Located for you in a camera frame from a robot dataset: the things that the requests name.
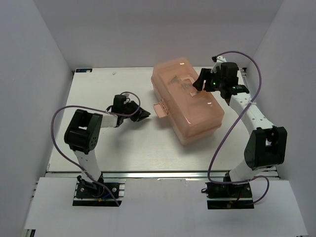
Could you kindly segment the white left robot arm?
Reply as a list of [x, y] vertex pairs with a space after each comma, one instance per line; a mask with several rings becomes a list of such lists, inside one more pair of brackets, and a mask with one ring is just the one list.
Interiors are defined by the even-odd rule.
[[77, 109], [68, 125], [64, 141], [76, 155], [82, 169], [82, 179], [91, 180], [87, 191], [93, 197], [99, 197], [104, 192], [101, 181], [102, 172], [97, 164], [94, 149], [97, 146], [102, 128], [117, 128], [125, 119], [140, 122], [151, 115], [141, 108], [135, 101], [130, 100], [128, 94], [115, 95], [113, 104], [104, 113], [90, 113]]

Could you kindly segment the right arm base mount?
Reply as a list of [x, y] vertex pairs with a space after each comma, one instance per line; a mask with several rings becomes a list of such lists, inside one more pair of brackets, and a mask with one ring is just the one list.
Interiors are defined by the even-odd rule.
[[248, 181], [232, 184], [230, 176], [225, 174], [222, 181], [213, 180], [207, 175], [208, 182], [201, 190], [206, 194], [209, 210], [253, 209], [254, 200]]

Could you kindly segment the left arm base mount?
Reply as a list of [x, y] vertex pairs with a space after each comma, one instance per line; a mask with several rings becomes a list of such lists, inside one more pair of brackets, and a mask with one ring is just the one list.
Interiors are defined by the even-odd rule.
[[[125, 183], [122, 182], [104, 182], [102, 178], [98, 180], [111, 191], [114, 198], [121, 204]], [[93, 206], [93, 207], [118, 207], [108, 190], [99, 184], [92, 183], [82, 179], [81, 175], [77, 177], [77, 183], [74, 192], [73, 206]]]

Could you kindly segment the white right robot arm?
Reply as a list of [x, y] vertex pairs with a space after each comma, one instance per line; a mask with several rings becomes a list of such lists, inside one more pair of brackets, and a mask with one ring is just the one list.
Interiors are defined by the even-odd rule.
[[282, 164], [285, 159], [287, 131], [270, 122], [254, 103], [249, 90], [239, 84], [238, 65], [217, 56], [212, 69], [203, 68], [193, 86], [197, 91], [219, 91], [220, 96], [238, 114], [249, 133], [244, 159], [230, 170], [223, 180], [223, 192], [234, 197], [241, 191], [240, 184], [252, 180], [267, 168]]

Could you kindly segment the pink plastic toolbox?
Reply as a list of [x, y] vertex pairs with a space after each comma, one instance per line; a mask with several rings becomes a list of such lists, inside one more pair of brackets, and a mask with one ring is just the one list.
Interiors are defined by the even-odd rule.
[[154, 110], [159, 118], [168, 118], [182, 145], [214, 133], [225, 114], [211, 93], [194, 88], [197, 79], [197, 72], [185, 57], [153, 67], [151, 82], [158, 100]]

